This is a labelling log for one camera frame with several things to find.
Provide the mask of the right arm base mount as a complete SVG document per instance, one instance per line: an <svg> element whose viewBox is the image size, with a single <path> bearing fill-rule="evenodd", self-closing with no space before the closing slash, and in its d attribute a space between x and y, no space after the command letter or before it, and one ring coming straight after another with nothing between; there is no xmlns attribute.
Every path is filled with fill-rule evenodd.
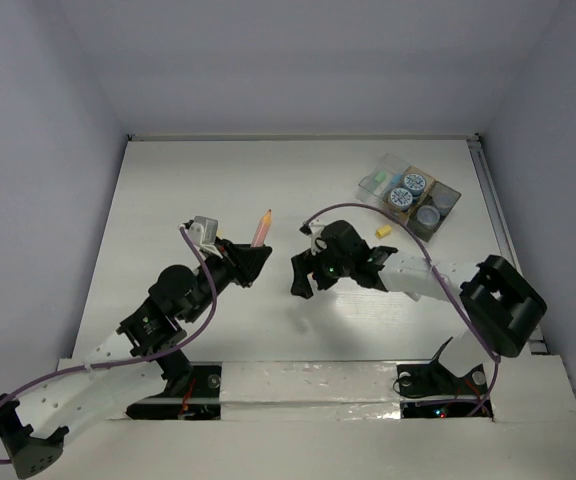
<svg viewBox="0 0 576 480"><path fill-rule="evenodd" d="M429 359L399 362L392 389L405 419L494 417L485 364L490 356L474 337L446 340Z"/></svg>

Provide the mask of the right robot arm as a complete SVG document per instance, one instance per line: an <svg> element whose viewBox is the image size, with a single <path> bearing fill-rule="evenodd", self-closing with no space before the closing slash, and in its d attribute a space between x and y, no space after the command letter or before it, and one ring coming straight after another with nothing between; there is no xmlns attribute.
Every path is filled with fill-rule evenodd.
<svg viewBox="0 0 576 480"><path fill-rule="evenodd" d="M394 247L371 247L347 221L306 227L311 245L291 259L291 293L304 299L349 278L362 288L446 301L466 323L428 368L430 384L450 392L474 367L516 358L547 311L540 294L503 257L433 262Z"/></svg>

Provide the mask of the pink orange highlighter marker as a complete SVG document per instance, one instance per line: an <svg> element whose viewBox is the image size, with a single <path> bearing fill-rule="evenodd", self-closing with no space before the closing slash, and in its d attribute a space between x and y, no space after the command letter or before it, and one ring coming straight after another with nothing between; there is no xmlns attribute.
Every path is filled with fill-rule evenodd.
<svg viewBox="0 0 576 480"><path fill-rule="evenodd" d="M272 210L269 209L260 219L255 234L251 240L250 246L253 248L261 247L272 225Z"/></svg>

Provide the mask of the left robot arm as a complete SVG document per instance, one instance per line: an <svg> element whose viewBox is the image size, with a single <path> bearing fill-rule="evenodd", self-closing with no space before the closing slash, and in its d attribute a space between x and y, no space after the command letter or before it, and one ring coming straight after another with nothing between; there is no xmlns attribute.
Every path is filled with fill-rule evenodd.
<svg viewBox="0 0 576 480"><path fill-rule="evenodd" d="M137 310L81 364L0 395L0 440L20 479L52 466L90 425L151 395L185 391L193 366L182 349L194 336L183 324L210 321L229 285L247 288L272 253L269 246L216 239L190 246L199 265L164 269Z"/></svg>

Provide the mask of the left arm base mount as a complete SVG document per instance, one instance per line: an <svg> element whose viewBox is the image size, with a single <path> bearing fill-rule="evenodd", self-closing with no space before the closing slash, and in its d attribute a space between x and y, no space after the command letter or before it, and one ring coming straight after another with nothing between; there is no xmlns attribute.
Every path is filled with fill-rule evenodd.
<svg viewBox="0 0 576 480"><path fill-rule="evenodd" d="M193 365L186 384L177 392L164 390L128 406L131 420L213 421L221 419L221 362Z"/></svg>

